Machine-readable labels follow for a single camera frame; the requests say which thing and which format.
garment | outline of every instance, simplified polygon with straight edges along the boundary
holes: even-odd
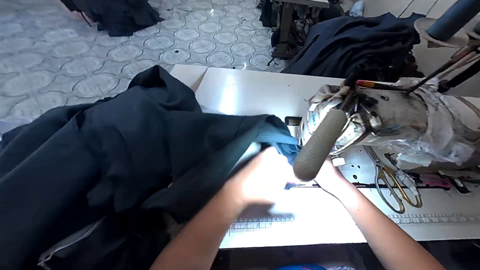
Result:
[[[31,269],[99,220],[47,265],[148,269],[169,240],[165,213],[189,220],[252,142],[292,160],[299,148],[286,132],[271,115],[202,113],[193,91],[159,66],[114,98],[51,109],[0,141],[0,269]]]
[[[70,11],[84,12],[99,31],[111,37],[131,36],[134,32],[155,25],[164,19],[147,0],[61,0]]]
[[[386,13],[373,18],[341,16],[316,24],[305,47],[282,73],[347,78],[361,67],[365,80],[378,80],[382,77],[378,73],[393,80],[405,68],[413,45],[420,43],[413,22],[421,17]]]

blue fabric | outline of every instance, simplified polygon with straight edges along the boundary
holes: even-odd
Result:
[[[290,135],[290,130],[286,126],[273,126],[270,123],[264,123],[255,142],[266,143],[275,147],[280,154],[287,157],[290,164],[293,164],[300,151],[298,140]]]
[[[321,266],[316,266],[313,264],[303,264],[303,265],[291,265],[291,266],[283,266],[277,268],[276,270],[326,270]]]

tiled floor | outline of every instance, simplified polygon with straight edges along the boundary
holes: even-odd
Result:
[[[109,37],[58,0],[0,0],[0,120],[111,96],[142,70],[176,63],[279,72],[255,0],[153,0],[165,18]]]

hand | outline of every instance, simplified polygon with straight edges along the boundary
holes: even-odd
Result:
[[[271,204],[294,177],[287,158],[274,147],[269,147],[235,174],[225,188],[246,205]]]
[[[337,196],[339,192],[344,191],[352,184],[345,179],[342,173],[332,164],[330,158],[327,158],[322,168],[314,179],[317,184],[326,192]]]

gold scissors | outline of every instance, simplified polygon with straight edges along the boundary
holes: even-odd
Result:
[[[377,188],[377,191],[378,191],[378,194],[380,195],[380,197],[382,198],[382,200],[385,202],[385,204],[395,213],[398,213],[398,214],[403,214],[405,213],[405,206],[403,205],[402,203],[402,200],[398,197],[398,195],[396,194],[395,190],[393,190],[392,186],[390,185],[390,182],[388,181],[388,179],[386,178],[385,176],[385,172],[388,174],[388,176],[393,180],[393,183],[394,185],[397,187],[397,189],[400,191],[400,194],[402,195],[403,199],[407,201],[408,204],[410,204],[411,206],[413,207],[417,207],[417,208],[420,208],[422,207],[423,203],[421,201],[421,198],[420,198],[420,194],[416,195],[415,196],[415,199],[416,199],[416,203],[414,204],[410,198],[407,196],[407,194],[405,193],[405,191],[403,190],[402,186],[400,185],[400,182],[398,181],[398,179],[395,177],[395,173],[394,171],[388,167],[387,165],[385,165],[385,163],[383,163],[380,158],[377,156],[377,154],[375,153],[375,151],[373,150],[373,148],[371,146],[364,146],[365,148],[365,151],[367,151],[367,153],[370,155],[370,157],[372,158],[373,162],[375,162],[375,165],[376,165],[376,172],[375,172],[375,187]],[[395,199],[395,201],[398,203],[398,206],[399,206],[399,210],[395,209],[386,199],[385,199],[385,196],[384,194],[382,193],[381,189],[380,189],[380,186],[378,184],[378,180],[381,179],[385,185],[387,186],[388,190],[390,191],[390,193],[392,194],[393,198]]]

